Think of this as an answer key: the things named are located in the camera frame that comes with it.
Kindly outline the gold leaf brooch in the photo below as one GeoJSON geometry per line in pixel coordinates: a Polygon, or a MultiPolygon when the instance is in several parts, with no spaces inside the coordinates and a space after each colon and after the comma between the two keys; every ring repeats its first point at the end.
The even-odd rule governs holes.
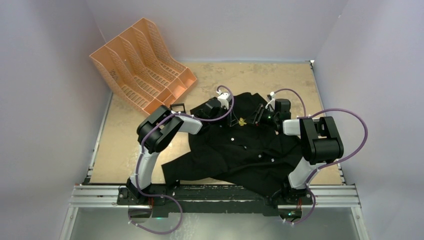
{"type": "Polygon", "coordinates": [[[246,123],[246,121],[241,117],[241,118],[239,118],[239,120],[238,120],[238,124],[240,125],[240,126],[245,126],[245,125],[247,125],[247,123],[246,123]]]}

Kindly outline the black button shirt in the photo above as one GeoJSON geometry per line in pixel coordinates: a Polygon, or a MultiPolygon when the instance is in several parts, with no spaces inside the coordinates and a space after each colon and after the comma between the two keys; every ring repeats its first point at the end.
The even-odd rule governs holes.
{"type": "Polygon", "coordinates": [[[212,178],[270,197],[302,158],[300,139],[269,125],[208,124],[188,143],[188,153],[161,166],[168,186],[212,178]]]}

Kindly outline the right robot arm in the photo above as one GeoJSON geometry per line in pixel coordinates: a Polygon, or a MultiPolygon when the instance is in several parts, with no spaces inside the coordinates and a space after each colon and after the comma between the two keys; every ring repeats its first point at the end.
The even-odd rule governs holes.
{"type": "Polygon", "coordinates": [[[280,196],[288,204],[304,197],[310,181],[321,167],[333,163],[344,154],[344,146],[336,123],[331,116],[291,118],[291,102],[279,98],[266,105],[259,104],[247,123],[268,125],[279,134],[299,136],[302,158],[285,178],[280,196]]]}

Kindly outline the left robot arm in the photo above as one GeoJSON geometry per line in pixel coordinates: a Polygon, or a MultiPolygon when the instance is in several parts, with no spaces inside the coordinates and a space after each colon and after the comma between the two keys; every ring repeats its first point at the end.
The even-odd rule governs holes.
{"type": "Polygon", "coordinates": [[[136,130],[139,157],[134,173],[126,182],[127,193],[123,198],[142,205],[149,198],[163,197],[163,194],[148,191],[159,154],[168,147],[177,133],[197,135],[207,124],[221,123],[229,118],[234,101],[234,96],[221,93],[203,103],[199,114],[176,112],[165,105],[159,106],[136,130]]]}

